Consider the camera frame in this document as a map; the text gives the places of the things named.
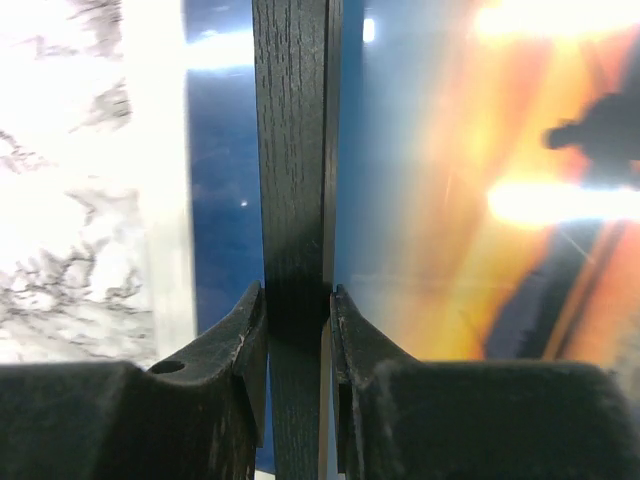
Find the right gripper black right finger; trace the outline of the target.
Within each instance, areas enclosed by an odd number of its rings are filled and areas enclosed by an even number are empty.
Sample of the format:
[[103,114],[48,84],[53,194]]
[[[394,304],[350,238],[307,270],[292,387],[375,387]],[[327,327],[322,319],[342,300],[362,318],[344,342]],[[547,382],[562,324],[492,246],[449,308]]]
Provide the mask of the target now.
[[639,435],[584,363],[423,362],[330,299],[337,466],[349,479],[635,479]]

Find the black picture frame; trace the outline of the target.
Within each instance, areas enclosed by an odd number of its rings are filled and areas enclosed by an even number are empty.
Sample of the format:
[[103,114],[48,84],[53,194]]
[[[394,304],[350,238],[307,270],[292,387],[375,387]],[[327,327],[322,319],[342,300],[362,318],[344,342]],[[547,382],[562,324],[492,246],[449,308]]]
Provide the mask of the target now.
[[252,8],[275,473],[323,479],[343,5]]

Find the sunset fishing photo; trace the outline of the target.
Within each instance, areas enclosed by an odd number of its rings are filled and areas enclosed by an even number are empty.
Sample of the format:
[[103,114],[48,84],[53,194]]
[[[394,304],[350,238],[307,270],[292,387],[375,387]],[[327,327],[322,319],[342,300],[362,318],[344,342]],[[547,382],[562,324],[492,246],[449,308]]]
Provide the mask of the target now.
[[[197,321],[264,278],[256,1],[185,5]],[[333,285],[424,360],[639,364],[639,5],[339,1]]]

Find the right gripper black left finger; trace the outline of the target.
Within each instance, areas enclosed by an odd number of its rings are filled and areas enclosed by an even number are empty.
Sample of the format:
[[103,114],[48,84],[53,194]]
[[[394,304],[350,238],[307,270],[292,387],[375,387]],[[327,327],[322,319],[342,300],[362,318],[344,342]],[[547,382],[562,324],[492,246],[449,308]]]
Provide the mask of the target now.
[[250,479],[264,440],[267,319],[249,286],[214,327],[148,369],[5,365],[5,479]]

